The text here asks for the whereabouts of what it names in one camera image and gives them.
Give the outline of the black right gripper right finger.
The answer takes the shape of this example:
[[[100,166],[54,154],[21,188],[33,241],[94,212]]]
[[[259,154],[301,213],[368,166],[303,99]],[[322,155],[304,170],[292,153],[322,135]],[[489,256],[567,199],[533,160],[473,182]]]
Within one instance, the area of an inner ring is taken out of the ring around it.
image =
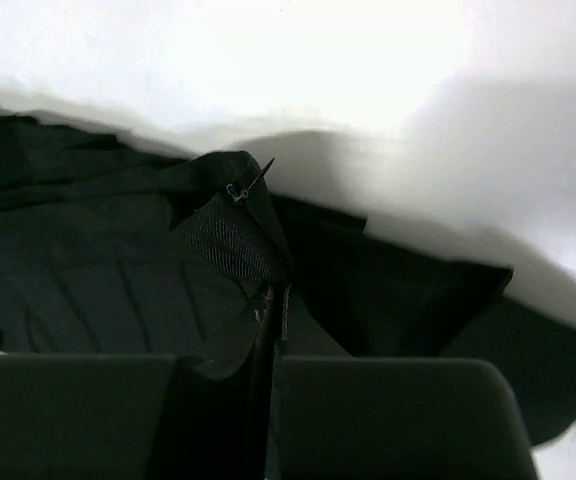
[[[284,479],[534,479],[514,393],[472,359],[355,358],[287,289],[273,441]]]

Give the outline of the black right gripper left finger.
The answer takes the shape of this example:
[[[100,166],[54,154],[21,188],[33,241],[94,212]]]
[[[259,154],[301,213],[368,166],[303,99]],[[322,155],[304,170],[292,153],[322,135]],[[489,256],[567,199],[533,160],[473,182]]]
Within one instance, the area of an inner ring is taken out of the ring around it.
[[[287,244],[266,194],[0,211],[0,479],[257,479]]]

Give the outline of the black pleated skirt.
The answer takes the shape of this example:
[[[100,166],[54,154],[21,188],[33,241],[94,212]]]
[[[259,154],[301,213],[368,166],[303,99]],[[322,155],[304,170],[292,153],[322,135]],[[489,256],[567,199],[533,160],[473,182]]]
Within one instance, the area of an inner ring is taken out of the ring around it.
[[[273,293],[304,350],[485,360],[534,444],[576,421],[576,332],[511,300],[511,268],[369,237],[265,173],[0,115],[0,351],[187,354]]]

